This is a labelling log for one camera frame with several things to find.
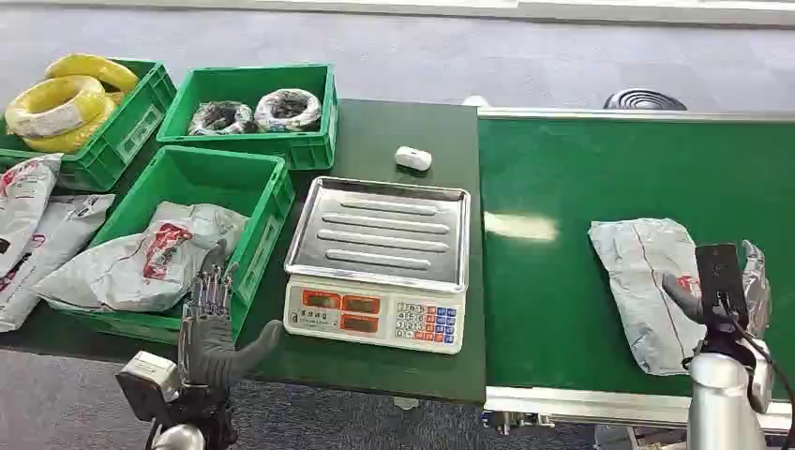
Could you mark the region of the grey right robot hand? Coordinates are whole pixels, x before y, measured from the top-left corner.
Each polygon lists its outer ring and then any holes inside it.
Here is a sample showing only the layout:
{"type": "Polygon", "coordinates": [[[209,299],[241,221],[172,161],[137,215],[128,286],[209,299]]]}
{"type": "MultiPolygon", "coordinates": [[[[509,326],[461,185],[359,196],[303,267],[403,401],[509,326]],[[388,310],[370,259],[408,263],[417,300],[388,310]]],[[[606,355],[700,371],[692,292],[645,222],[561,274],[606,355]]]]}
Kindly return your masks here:
{"type": "Polygon", "coordinates": [[[700,296],[696,297],[670,273],[662,277],[665,293],[691,321],[706,327],[703,353],[718,353],[749,364],[751,352],[742,345],[748,306],[736,247],[733,244],[695,249],[700,296]]]}

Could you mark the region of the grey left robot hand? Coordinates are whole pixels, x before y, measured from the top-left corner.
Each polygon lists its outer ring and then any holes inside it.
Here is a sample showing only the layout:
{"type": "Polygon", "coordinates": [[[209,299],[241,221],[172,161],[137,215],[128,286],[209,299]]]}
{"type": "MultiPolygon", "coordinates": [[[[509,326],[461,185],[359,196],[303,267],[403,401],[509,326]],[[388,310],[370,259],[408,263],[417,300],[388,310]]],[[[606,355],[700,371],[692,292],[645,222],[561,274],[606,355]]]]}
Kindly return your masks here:
{"type": "Polygon", "coordinates": [[[269,321],[259,336],[238,349],[233,342],[231,295],[233,270],[226,269],[227,243],[209,249],[191,281],[178,339],[183,383],[228,389],[264,361],[284,334],[280,320],[269,321]]]}

